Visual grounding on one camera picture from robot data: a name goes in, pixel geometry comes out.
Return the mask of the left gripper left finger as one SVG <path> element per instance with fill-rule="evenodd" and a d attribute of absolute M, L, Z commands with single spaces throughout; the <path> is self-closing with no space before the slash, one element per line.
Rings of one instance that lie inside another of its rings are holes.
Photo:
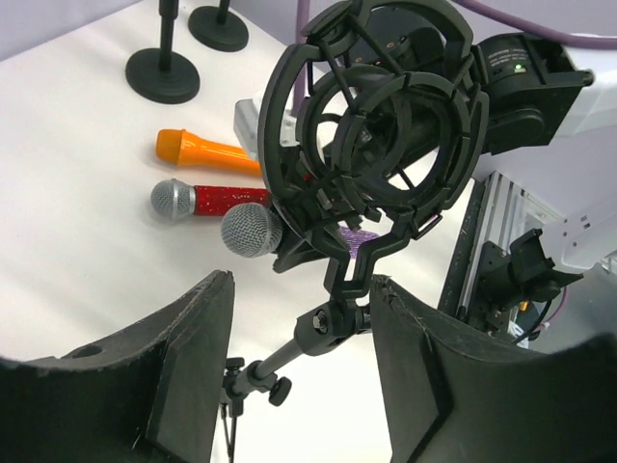
<path fill-rule="evenodd" d="M 206 462 L 234 280 L 215 271 L 165 308 L 62 358 L 1 362 L 5 462 Z"/>

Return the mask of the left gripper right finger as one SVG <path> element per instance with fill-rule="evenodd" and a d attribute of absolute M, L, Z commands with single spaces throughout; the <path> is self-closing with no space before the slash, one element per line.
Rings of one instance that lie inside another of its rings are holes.
<path fill-rule="evenodd" d="M 612 462 L 616 339 L 552 354 L 484 335 L 373 279 L 370 315 L 395 462 Z"/>

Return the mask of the red microphone silver grille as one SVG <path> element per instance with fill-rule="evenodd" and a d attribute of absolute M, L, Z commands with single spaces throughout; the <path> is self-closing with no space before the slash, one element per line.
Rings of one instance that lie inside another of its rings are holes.
<path fill-rule="evenodd" d="M 153 210 L 169 221 L 189 216 L 223 217 L 231 208 L 244 203 L 269 203 L 265 188 L 189 185 L 176 178 L 158 182 L 151 190 Z"/>

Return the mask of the orange microphone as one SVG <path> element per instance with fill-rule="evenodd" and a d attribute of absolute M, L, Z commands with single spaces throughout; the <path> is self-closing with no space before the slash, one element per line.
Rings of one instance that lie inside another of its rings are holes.
<path fill-rule="evenodd" d="M 179 167 L 223 169 L 248 176 L 261 176 L 257 161 L 241 148 L 203 139 L 184 129 L 161 129 L 155 153 L 165 162 Z"/>

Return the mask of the black tripod stand shock mount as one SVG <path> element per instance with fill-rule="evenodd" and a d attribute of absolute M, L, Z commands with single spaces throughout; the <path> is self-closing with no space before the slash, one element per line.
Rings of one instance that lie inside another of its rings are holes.
<path fill-rule="evenodd" d="M 431 231 L 477 163 L 480 152 L 469 138 L 488 119 L 489 102 L 469 73 L 469 25 L 445 1 L 398 2 L 443 41 L 437 60 L 404 69 L 367 27 L 384 7 L 342 1 L 316 16 L 304 41 L 284 51 L 266 88 L 257 140 L 269 204 L 327 256 L 329 298 L 301 315 L 292 339 L 266 359 L 228 360 L 221 413 L 229 448 L 250 394 L 266 394 L 275 406 L 287 399 L 292 383 L 282 367 L 370 331 L 370 308 L 360 299 L 376 262 Z M 297 118 L 295 147 L 280 145 L 286 107 Z M 328 218 L 308 229 L 303 219 L 315 212 Z M 333 222 L 380 237 L 352 256 L 325 230 Z"/>

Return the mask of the black round-base mic stand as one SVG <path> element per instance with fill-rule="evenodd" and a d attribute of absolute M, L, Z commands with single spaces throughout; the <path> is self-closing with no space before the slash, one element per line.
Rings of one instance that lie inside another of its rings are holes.
<path fill-rule="evenodd" d="M 160 40 L 157 48 L 133 53 L 125 65 L 129 86 L 144 98 L 162 104 L 181 104 L 194 98 L 201 79 L 193 63 L 173 51 L 174 23 L 178 0 L 160 0 Z"/>

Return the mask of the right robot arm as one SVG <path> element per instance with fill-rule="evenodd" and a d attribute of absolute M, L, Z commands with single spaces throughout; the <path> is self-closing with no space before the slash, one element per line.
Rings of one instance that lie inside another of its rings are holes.
<path fill-rule="evenodd" d="M 472 148 L 500 154 L 542 147 L 616 122 L 616 41 L 557 33 L 515 21 L 510 34 L 469 51 L 470 76 L 489 99 L 488 119 L 473 130 Z M 511 325 L 505 338 L 526 345 L 546 328 L 552 303 L 598 260 L 616 249 L 616 201 L 607 198 L 523 234 L 502 250 L 479 244 L 467 285 L 464 320 L 486 333 L 521 302 L 544 308 L 526 330 Z"/>

